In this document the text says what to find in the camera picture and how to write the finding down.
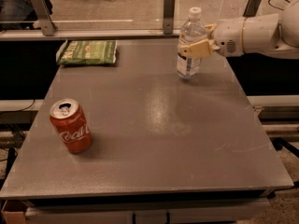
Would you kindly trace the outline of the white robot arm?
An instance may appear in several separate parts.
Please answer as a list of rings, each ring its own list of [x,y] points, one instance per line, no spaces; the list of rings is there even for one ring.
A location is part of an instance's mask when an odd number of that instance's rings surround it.
[[[185,57],[224,57],[260,53],[280,59],[299,59],[299,0],[292,0],[281,14],[239,17],[206,26],[209,38],[179,45]]]

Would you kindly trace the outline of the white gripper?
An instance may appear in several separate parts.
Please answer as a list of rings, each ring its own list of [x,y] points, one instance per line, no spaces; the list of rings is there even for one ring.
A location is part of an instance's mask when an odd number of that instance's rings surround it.
[[[181,44],[179,53],[187,58],[205,58],[217,50],[224,57],[240,57],[245,53],[242,37],[244,23],[245,18],[240,17],[223,21],[218,26],[216,23],[206,24],[207,35],[213,36],[215,41],[205,38],[195,43]]]

